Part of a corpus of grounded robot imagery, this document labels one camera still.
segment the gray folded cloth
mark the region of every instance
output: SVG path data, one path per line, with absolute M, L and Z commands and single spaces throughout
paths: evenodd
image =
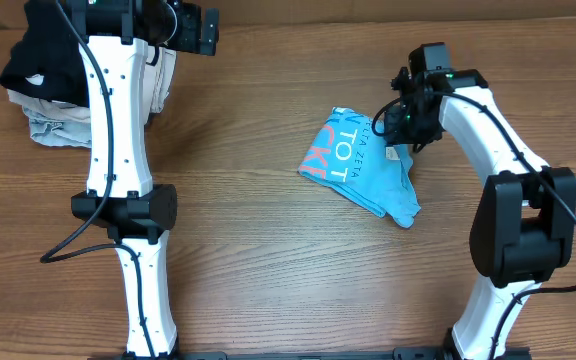
M 163 110 L 177 59 L 177 53 L 172 50 L 159 48 L 159 51 L 157 63 L 149 65 L 155 57 L 155 48 L 149 47 L 149 64 L 144 71 L 142 102 L 144 111 L 150 113 Z M 89 108 L 36 99 L 13 90 L 8 90 L 8 98 L 10 102 L 22 106 L 28 117 L 30 138 L 33 141 L 51 147 L 92 147 Z

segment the wood grain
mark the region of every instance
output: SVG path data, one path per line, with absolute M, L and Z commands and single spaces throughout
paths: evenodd
M 0 31 L 0 71 L 19 31 Z M 415 157 L 410 230 L 295 169 L 333 106 L 374 113 L 424 42 L 477 68 L 508 121 L 576 173 L 576 20 L 227 27 L 218 56 L 182 55 L 147 132 L 150 167 L 179 192 L 169 245 L 184 351 L 389 350 L 439 344 L 475 278 L 468 252 L 481 185 L 450 136 Z M 126 340 L 113 253 L 40 255 L 79 222 L 88 151 L 48 149 L 0 87 L 0 359 L 81 359 Z M 106 241 L 89 230 L 78 247 Z M 576 243 L 552 285 L 576 282 Z M 510 343 L 576 359 L 576 295 L 536 296 Z
M 0 0 L 0 29 L 25 29 L 25 0 Z M 576 0 L 192 0 L 222 25 L 511 20 L 576 16 Z

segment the light blue garment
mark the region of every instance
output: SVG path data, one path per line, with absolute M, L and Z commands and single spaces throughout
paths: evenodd
M 399 160 L 387 159 L 386 141 L 372 133 L 371 122 L 351 109 L 333 108 L 299 173 L 408 228 L 421 210 L 408 178 L 412 158 L 407 145 L 397 145 Z M 377 130 L 383 131 L 382 122 Z
M 92 147 L 90 123 L 79 121 L 59 121 L 23 106 L 28 116 L 30 138 L 46 146 Z

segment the white tag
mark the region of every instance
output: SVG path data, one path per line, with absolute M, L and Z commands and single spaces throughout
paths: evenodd
M 399 160 L 399 154 L 397 154 L 394 146 L 386 146 L 386 159 Z

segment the wooden table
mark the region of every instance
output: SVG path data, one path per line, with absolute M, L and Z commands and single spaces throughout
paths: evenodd
M 22 36 L 0 31 L 0 72 Z M 576 20 L 231 27 L 218 56 L 182 55 L 147 133 L 158 183 L 179 193 L 170 302 L 184 351 L 389 350 L 439 344 L 476 270 L 468 235 L 481 185 L 454 139 L 415 157 L 410 230 L 296 168 L 333 106 L 374 114 L 421 43 L 477 68 L 529 146 L 576 173 Z M 0 359 L 119 353 L 116 255 L 41 265 L 79 220 L 89 152 L 49 149 L 0 87 Z M 107 241 L 101 229 L 76 241 Z M 573 259 L 549 285 L 576 283 Z M 531 298 L 510 337 L 535 359 L 576 359 L 576 294 Z

